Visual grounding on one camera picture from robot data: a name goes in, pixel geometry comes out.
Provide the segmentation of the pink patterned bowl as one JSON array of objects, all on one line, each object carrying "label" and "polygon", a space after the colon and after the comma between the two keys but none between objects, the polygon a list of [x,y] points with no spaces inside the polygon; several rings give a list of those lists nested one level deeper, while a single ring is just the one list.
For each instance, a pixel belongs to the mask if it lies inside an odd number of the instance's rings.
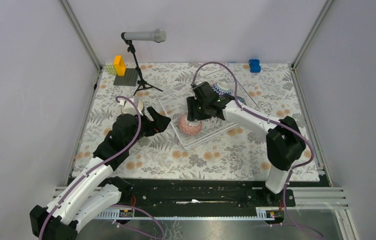
[{"label": "pink patterned bowl", "polygon": [[178,119],[178,128],[186,135],[196,136],[202,131],[202,127],[201,120],[189,121],[187,114],[183,114]]}]

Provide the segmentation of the blue white zigzag bowl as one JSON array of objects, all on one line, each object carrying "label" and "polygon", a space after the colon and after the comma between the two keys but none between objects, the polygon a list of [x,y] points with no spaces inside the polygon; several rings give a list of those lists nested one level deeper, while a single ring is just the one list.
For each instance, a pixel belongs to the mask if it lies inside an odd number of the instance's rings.
[{"label": "blue white zigzag bowl", "polygon": [[225,81],[219,81],[219,82],[213,83],[212,89],[219,96],[231,95],[232,94],[231,86]]}]

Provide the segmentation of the teal bowl cream interior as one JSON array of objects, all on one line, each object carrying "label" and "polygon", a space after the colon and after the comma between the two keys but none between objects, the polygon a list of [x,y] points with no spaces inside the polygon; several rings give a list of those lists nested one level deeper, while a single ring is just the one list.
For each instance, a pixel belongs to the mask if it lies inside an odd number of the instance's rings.
[{"label": "teal bowl cream interior", "polygon": [[124,100],[124,103],[121,106],[122,114],[129,114],[136,116],[139,112],[141,116],[144,115],[144,102],[137,96],[131,97],[130,101],[133,103]]}]

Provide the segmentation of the dark blue floral bowl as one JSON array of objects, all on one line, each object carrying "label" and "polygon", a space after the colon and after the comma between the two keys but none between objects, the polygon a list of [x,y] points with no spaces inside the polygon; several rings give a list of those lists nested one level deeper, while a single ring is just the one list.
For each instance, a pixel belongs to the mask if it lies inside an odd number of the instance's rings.
[{"label": "dark blue floral bowl", "polygon": [[244,99],[243,97],[241,97],[241,96],[237,96],[236,99],[237,99],[237,101],[238,101],[239,103],[241,103],[242,105],[245,105],[245,104],[246,104],[246,101],[245,101],[245,99]]}]

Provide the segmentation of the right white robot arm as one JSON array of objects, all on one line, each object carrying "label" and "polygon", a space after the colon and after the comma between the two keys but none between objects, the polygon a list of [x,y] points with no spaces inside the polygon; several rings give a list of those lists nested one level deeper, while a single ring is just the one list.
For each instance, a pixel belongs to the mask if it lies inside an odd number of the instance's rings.
[{"label": "right white robot arm", "polygon": [[219,118],[250,130],[265,140],[271,168],[263,191],[263,201],[269,206],[282,199],[290,170],[306,149],[306,139],[292,117],[265,117],[257,110],[241,103],[236,96],[219,95],[208,82],[191,84],[194,93],[186,99],[187,120],[190,122]]}]

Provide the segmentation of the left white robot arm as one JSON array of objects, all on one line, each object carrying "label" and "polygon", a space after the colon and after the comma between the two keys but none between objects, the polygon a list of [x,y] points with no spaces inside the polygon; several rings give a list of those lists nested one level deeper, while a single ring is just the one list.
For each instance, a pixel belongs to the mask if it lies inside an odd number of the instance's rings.
[{"label": "left white robot arm", "polygon": [[29,213],[33,234],[40,240],[74,240],[79,231],[111,205],[134,204],[132,184],[110,177],[141,138],[164,132],[171,122],[153,107],[152,119],[139,114],[120,114],[93,153],[84,170],[47,206],[36,205]]}]

